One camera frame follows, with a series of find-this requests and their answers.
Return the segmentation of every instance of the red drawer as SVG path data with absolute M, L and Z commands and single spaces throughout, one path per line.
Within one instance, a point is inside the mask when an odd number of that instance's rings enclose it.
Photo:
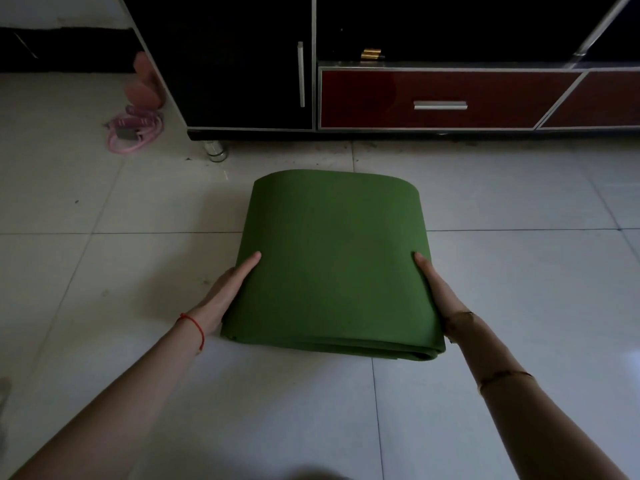
M 640 125 L 640 72 L 589 72 L 540 128 Z
M 320 128 L 533 128 L 578 76 L 323 68 Z

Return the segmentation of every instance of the white tile floor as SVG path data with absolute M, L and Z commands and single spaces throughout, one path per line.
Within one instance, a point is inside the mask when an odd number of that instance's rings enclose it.
M 640 476 L 640 140 L 238 143 L 208 161 L 176 113 L 121 157 L 119 75 L 0 75 L 0 377 L 7 478 L 231 265 L 254 179 L 395 175 L 433 259 L 549 394 Z M 212 338 L 133 477 L 513 479 L 459 350 L 430 363 Z

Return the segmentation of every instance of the green mat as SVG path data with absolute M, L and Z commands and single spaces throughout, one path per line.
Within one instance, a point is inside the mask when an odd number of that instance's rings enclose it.
M 237 263 L 262 259 L 225 315 L 245 344 L 430 360 L 444 352 L 412 252 L 429 256 L 418 190 L 394 177 L 287 170 L 260 178 Z

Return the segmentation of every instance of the drawer handle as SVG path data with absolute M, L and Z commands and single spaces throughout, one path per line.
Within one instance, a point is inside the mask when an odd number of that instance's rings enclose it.
M 467 108 L 467 101 L 413 101 L 413 108 L 416 111 L 463 111 Z
M 298 83 L 300 85 L 300 107 L 305 106 L 305 48 L 298 42 Z

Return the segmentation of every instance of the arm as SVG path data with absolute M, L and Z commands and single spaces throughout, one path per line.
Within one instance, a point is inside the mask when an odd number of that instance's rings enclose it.
M 457 343 L 476 383 L 498 371 L 524 371 L 480 317 L 468 313 L 421 254 L 414 256 L 444 317 L 445 335 Z M 482 389 L 519 478 L 628 480 L 598 446 L 524 375 L 503 377 Z
M 222 320 L 246 275 L 260 261 L 255 253 L 215 282 L 189 316 L 205 333 Z M 196 356 L 202 336 L 190 320 L 178 321 L 12 477 L 36 479 L 125 478 L 144 439 L 178 380 Z

